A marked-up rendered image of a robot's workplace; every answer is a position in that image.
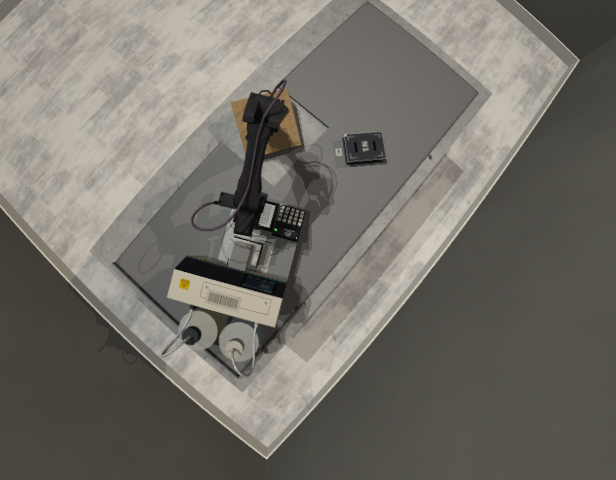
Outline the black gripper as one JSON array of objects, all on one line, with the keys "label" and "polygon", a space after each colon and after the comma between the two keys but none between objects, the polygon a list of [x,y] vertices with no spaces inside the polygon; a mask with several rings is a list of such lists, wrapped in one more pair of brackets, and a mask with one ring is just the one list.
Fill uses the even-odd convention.
[{"label": "black gripper", "polygon": [[[261,197],[262,195],[263,195],[263,197],[265,197],[265,203],[266,203],[266,200],[267,200],[268,195],[267,195],[267,193],[263,193],[263,192],[261,192],[260,197]],[[265,207],[265,203],[264,203],[264,207]],[[260,217],[261,217],[261,213],[263,213],[263,211],[264,211],[264,208],[263,208],[263,209],[261,209],[261,210],[258,210],[257,212],[255,212],[255,214],[254,214],[255,221],[254,221],[254,226],[253,226],[253,229],[256,229],[256,230],[258,230],[258,229],[259,229],[259,226],[260,226],[260,224],[259,224],[259,220],[260,220]]]}]

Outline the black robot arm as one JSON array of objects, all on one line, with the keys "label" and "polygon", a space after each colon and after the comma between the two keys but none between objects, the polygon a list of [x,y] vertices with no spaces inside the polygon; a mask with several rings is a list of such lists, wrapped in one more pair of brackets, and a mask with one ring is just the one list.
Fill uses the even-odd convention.
[{"label": "black robot arm", "polygon": [[[242,121],[247,122],[247,135],[245,137],[247,140],[247,149],[243,171],[238,181],[235,194],[233,195],[221,191],[218,201],[218,205],[220,206],[225,205],[231,209],[237,209],[246,190],[249,189],[243,204],[237,212],[234,234],[252,236],[255,221],[254,214],[258,210],[264,208],[265,197],[261,196],[262,200],[260,200],[260,195],[262,190],[261,169],[265,150],[270,135],[273,136],[273,132],[278,132],[281,119],[288,112],[288,107],[284,105],[285,100],[281,100],[280,102],[280,99],[277,99],[276,103],[274,103],[270,109],[271,111],[265,116],[264,119],[266,121],[263,122],[263,126],[260,126],[263,115],[267,112],[273,100],[273,97],[251,92],[244,109]],[[259,206],[260,208],[258,209]]]}]

